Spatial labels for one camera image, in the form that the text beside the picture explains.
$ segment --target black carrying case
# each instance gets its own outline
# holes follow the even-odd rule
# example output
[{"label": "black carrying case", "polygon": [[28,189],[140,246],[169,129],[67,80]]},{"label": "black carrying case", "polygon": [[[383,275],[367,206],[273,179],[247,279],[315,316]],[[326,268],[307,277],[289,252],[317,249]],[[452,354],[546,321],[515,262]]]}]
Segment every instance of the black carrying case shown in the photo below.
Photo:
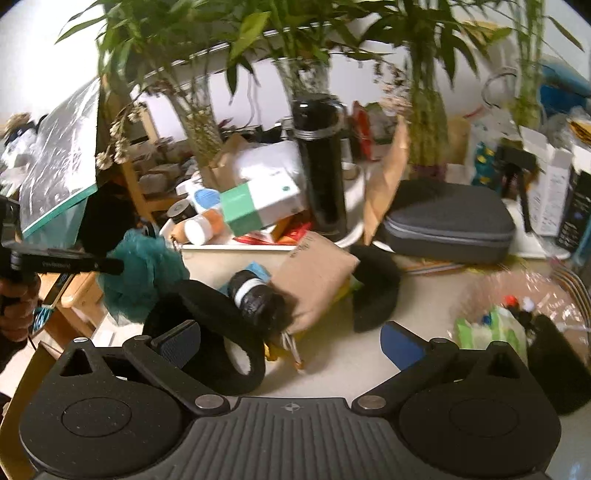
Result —
[{"label": "black carrying case", "polygon": [[493,190],[403,180],[378,231],[397,254],[467,264],[502,261],[515,225]]}]

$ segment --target black bottle lid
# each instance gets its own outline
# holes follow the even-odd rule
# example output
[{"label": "black bottle lid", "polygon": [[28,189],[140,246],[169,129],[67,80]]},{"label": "black bottle lid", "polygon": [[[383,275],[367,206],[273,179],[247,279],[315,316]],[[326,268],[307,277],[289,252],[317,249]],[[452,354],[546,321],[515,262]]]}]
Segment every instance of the black bottle lid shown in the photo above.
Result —
[{"label": "black bottle lid", "polygon": [[339,111],[335,100],[328,93],[308,93],[300,95],[291,103],[294,128],[303,131],[316,131],[329,128],[339,122]]}]

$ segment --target white packaging box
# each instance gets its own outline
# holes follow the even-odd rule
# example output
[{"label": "white packaging box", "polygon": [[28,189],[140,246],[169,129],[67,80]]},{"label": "white packaging box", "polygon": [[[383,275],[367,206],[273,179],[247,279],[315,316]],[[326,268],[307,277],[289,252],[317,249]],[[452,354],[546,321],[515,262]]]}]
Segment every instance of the white packaging box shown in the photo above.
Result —
[{"label": "white packaging box", "polygon": [[538,174],[530,183],[527,197],[531,227],[543,236],[557,236],[569,189],[573,154],[554,148],[545,135],[521,127],[524,150],[537,157]]}]

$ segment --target person's hand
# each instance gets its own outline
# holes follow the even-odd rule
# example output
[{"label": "person's hand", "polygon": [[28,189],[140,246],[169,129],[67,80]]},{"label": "person's hand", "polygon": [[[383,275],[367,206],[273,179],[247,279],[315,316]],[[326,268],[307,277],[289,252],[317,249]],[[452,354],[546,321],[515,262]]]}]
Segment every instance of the person's hand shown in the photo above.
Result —
[{"label": "person's hand", "polygon": [[0,333],[11,342],[21,342],[27,338],[40,286],[41,279],[37,275],[29,285],[0,278],[0,295],[19,299],[18,303],[6,305],[4,316],[0,316]]}]

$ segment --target thermos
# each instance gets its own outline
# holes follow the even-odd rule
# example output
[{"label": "thermos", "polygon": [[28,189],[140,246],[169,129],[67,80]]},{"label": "thermos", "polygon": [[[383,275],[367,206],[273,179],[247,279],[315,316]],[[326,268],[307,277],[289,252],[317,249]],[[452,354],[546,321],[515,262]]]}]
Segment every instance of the thermos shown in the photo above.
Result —
[{"label": "thermos", "polygon": [[347,234],[340,152],[345,107],[326,93],[307,93],[293,100],[291,111],[313,229],[336,242]]}]

